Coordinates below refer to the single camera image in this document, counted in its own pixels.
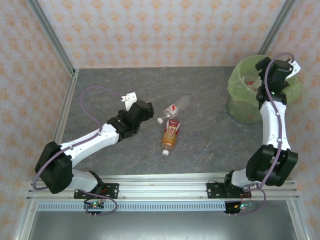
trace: marble surface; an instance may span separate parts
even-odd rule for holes
[[[83,90],[93,85],[152,102],[155,116],[140,126],[137,135],[90,155],[75,168],[98,175],[179,174],[229,172],[246,167],[261,146],[262,122],[240,125],[226,111],[228,79],[233,67],[154,67],[81,69],[63,135],[69,142],[98,128],[80,108]],[[175,149],[162,155],[165,125],[160,112],[183,95],[189,108],[177,116],[180,131]],[[85,109],[101,123],[118,114],[124,103],[101,89],[84,97]]]

